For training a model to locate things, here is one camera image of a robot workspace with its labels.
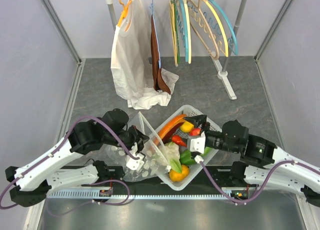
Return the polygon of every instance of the brown cloth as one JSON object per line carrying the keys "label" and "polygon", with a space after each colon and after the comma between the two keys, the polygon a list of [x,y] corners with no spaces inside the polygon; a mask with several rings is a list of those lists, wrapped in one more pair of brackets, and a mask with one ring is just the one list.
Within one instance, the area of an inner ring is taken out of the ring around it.
{"label": "brown cloth", "polygon": [[153,88],[158,91],[162,90],[171,95],[170,88],[166,85],[161,75],[161,68],[159,68],[159,51],[156,36],[156,27],[154,23],[154,16],[151,17],[151,56],[152,56],[152,76]]}

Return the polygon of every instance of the gray floor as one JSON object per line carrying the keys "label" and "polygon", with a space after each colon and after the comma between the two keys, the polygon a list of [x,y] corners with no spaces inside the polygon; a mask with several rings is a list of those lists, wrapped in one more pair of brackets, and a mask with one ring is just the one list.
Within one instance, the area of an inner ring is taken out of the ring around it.
{"label": "gray floor", "polygon": [[[173,58],[162,58],[163,68],[179,75],[171,101],[167,107],[153,106],[141,110],[153,128],[157,128],[182,105],[192,105],[220,127],[237,119],[251,134],[279,144],[275,124],[267,103],[253,57],[232,57],[229,62],[229,81],[237,95],[230,100],[210,57],[193,57],[175,67]],[[103,116],[113,108],[125,110],[130,118],[138,111],[128,108],[127,101],[117,96],[110,59],[87,59],[77,93],[71,122],[83,115]],[[72,164],[84,164],[89,158],[103,159],[112,164],[103,149],[90,153]],[[232,164],[239,156],[218,152],[210,164]]]}
{"label": "gray floor", "polygon": [[[154,106],[142,111],[156,128],[181,105],[189,104],[206,113],[222,126],[237,119],[251,134],[262,136],[276,144],[279,139],[253,57],[232,57],[229,80],[238,97],[229,99],[216,75],[209,57],[193,57],[192,64],[174,66],[172,58],[163,58],[165,69],[180,76],[167,107]],[[77,94],[72,120],[90,114],[103,116],[113,108],[125,110],[130,118],[138,111],[127,108],[127,102],[115,93],[109,59],[88,59]],[[88,154],[88,158],[108,162],[103,150]],[[211,164],[231,164],[238,156],[220,152]],[[49,199],[54,213],[65,212],[81,200]],[[53,218],[42,213],[39,229],[281,229],[305,228],[297,202],[291,195],[263,192],[248,206],[235,207],[222,201],[203,200],[134,200],[118,207],[87,205],[64,217]]]}

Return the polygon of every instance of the white shirt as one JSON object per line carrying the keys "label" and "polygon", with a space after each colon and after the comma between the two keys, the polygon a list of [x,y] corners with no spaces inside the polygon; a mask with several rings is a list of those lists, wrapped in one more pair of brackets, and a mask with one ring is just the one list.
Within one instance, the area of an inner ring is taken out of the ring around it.
{"label": "white shirt", "polygon": [[[167,106],[171,95],[153,88],[151,21],[142,0],[132,0],[127,18],[116,27],[111,52],[111,71],[117,95],[128,100],[128,107],[150,109]],[[162,69],[162,77],[174,91],[178,76]]]}

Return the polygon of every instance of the gray wall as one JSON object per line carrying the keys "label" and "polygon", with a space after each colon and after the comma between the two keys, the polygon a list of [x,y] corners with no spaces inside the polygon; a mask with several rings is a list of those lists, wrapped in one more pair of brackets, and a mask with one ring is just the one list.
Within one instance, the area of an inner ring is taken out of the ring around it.
{"label": "gray wall", "polygon": [[320,166],[320,0],[294,0],[260,60],[286,151]]}
{"label": "gray wall", "polygon": [[[76,63],[40,0],[0,0],[0,191],[5,169],[55,142]],[[2,203],[9,205],[9,195]],[[1,229],[22,229],[27,208],[1,210]]]}
{"label": "gray wall", "polygon": [[[241,0],[216,1],[233,25]],[[51,0],[51,2],[81,57],[111,56],[114,30],[105,0]],[[151,4],[151,0],[144,2],[148,6]],[[283,2],[284,0],[247,0],[237,37],[240,55],[256,54]],[[118,19],[122,6],[118,0],[113,0],[113,4]],[[160,53],[162,56],[173,56],[169,0],[154,0],[154,11]],[[208,55],[195,35],[192,37],[192,55]]]}

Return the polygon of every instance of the light blue hanger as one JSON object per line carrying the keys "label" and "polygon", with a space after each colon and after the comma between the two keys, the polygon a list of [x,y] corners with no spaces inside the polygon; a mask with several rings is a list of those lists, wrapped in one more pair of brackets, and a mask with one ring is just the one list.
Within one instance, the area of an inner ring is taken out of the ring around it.
{"label": "light blue hanger", "polygon": [[160,56],[160,50],[159,50],[159,41],[158,41],[157,28],[156,28],[156,20],[154,17],[154,0],[152,0],[152,3],[151,3],[151,13],[152,13],[152,18],[153,18],[153,23],[154,23],[156,43],[158,45],[158,54],[159,54],[158,65],[159,65],[159,69],[160,69],[161,68],[161,56]]}
{"label": "light blue hanger", "polygon": [[181,27],[182,23],[180,22],[180,17],[177,17],[178,25],[180,27],[180,33],[182,34],[182,41],[184,46],[184,53],[185,53],[185,62],[189,61],[189,40],[188,40],[188,28],[187,28],[187,19],[186,19],[186,11],[183,0],[178,0],[181,14],[182,14],[182,20],[183,20],[183,27]]}
{"label": "light blue hanger", "polygon": [[[229,38],[228,39],[228,44],[232,50],[232,52],[237,56],[238,55],[238,43],[237,43],[237,39],[236,39],[236,36],[235,36],[235,33],[234,33],[234,30],[232,28],[232,25],[227,17],[227,15],[224,13],[224,11],[221,9],[221,7],[214,1],[214,0],[208,0],[211,4],[213,4],[217,9],[218,11],[220,11],[220,13],[222,14],[223,18],[225,19],[225,22],[227,23],[229,29],[230,29],[230,32],[231,32],[231,37],[232,38]],[[215,26],[212,25],[213,23],[213,19],[210,18],[209,21],[208,21],[209,25],[215,29],[216,27],[218,27],[218,29],[216,30],[216,32],[221,35],[221,31],[219,31],[219,26],[218,24],[216,24]]]}

